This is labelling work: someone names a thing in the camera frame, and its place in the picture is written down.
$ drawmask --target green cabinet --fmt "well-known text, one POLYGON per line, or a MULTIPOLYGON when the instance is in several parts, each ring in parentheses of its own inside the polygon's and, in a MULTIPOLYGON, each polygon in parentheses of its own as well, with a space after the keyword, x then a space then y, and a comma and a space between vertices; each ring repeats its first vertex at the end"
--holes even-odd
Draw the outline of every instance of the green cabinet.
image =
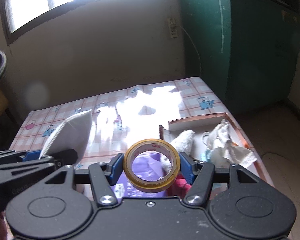
POLYGON ((232 113, 284 99, 300 49, 300 16, 272 0, 180 0, 186 75, 201 76, 232 113))

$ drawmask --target purple package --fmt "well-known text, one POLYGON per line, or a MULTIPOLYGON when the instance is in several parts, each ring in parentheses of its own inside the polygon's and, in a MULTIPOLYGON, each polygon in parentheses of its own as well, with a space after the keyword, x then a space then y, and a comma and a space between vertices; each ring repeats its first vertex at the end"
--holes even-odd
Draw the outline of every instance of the purple package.
MULTIPOLYGON (((136 157, 132 164, 132 170, 139 178, 147 181, 155 181, 163 177, 163 170, 159 153, 142 153, 136 157)), ((124 172, 116 185, 111 187, 115 196, 120 201, 123 197, 165 197, 166 191, 158 193, 146 193, 136 189, 127 179, 124 172)))

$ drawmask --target pink teapot print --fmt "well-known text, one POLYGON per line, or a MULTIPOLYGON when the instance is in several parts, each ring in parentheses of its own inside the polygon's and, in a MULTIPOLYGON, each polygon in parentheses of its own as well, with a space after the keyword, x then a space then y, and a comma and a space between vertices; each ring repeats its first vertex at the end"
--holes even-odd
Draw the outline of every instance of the pink teapot print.
POLYGON ((25 126, 25 128, 26 128, 27 130, 30 130, 30 129, 32 129, 32 128, 34 127, 34 125, 35 125, 35 120, 32 120, 30 123, 28 123, 28 124, 25 126))

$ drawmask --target white cloth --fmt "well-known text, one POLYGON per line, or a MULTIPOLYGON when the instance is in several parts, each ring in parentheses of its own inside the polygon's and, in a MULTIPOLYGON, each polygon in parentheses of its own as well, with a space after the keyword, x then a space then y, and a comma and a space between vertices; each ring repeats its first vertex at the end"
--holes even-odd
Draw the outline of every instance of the white cloth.
POLYGON ((74 149, 78 155, 75 164, 78 164, 84 156, 89 137, 94 138, 95 130, 96 127, 92 121, 92 110, 68 117, 49 136, 42 148, 40 158, 60 151, 74 149))
MULTIPOLYGON (((185 152, 187 155, 190 155, 192 143, 193 143, 194 131, 186 130, 178 135, 177 138, 173 139, 170 143, 178 153, 185 152)), ((171 163, 169 159, 160 154, 160 162, 163 170, 168 174, 171 170, 171 163)))
POLYGON ((228 168, 231 163, 236 163, 248 168, 257 160, 251 150, 233 145, 229 136, 229 123, 225 119, 212 132, 206 132, 202 141, 207 145, 207 158, 216 167, 228 168))

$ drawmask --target blue gripper pad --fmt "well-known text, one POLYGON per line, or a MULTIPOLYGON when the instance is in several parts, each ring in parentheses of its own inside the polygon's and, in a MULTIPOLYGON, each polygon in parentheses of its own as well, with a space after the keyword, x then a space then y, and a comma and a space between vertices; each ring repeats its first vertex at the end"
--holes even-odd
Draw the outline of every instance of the blue gripper pad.
POLYGON ((184 152, 179 153, 180 157, 180 171, 187 183, 192 185, 196 176, 193 173, 194 161, 184 152))
POLYGON ((115 185, 123 172, 123 159, 124 155, 119 153, 111 160, 111 173, 107 176, 107 180, 111 186, 115 185))
POLYGON ((38 160, 40 157, 40 153, 41 153, 41 149, 35 151, 29 151, 26 153, 25 157, 22 158, 22 161, 26 162, 26 161, 38 160))

